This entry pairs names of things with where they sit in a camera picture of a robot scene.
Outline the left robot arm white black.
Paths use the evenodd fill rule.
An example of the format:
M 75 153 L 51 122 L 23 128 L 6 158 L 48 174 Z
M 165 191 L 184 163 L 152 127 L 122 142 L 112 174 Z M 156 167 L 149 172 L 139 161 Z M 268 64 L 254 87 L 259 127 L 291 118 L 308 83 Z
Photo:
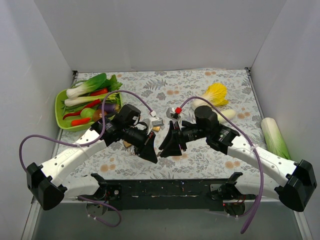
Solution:
M 152 128 L 162 125 L 163 120 L 151 117 L 142 122 L 146 129 L 138 129 L 141 112 L 131 104 L 124 105 L 112 119 L 100 118 L 72 146 L 41 165 L 31 163 L 26 168 L 27 187 L 47 211 L 56 207 L 64 198 L 87 195 L 95 200 L 106 196 L 106 182 L 93 173 L 78 179 L 66 181 L 67 176 L 91 156 L 102 151 L 112 143 L 124 140 L 134 146 L 136 156 L 157 163 L 154 149 L 155 133 Z

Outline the small brass padlock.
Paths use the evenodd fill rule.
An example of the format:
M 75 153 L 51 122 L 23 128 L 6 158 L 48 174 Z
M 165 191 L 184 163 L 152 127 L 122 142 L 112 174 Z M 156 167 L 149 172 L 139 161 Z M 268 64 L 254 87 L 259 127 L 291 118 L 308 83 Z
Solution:
M 153 127 L 152 130 L 155 131 L 155 132 L 159 132 L 161 129 L 160 126 L 156 126 L 156 127 Z

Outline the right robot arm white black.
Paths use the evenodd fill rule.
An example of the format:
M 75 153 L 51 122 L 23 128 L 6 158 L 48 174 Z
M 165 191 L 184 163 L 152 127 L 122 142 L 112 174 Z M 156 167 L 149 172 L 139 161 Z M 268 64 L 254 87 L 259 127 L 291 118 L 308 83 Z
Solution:
M 238 131 L 221 124 L 217 114 L 206 105 L 194 111 L 195 123 L 183 121 L 180 108 L 168 108 L 170 118 L 168 133 L 160 145 L 162 158 L 181 156 L 187 143 L 204 138 L 215 151 L 234 157 L 249 165 L 262 167 L 267 177 L 263 184 L 259 177 L 246 177 L 242 172 L 234 172 L 225 183 L 211 188 L 215 200 L 235 200 L 245 195 L 280 200 L 282 204 L 296 212 L 303 212 L 317 187 L 311 163 L 299 163 L 277 156 L 261 147 L 252 147 Z

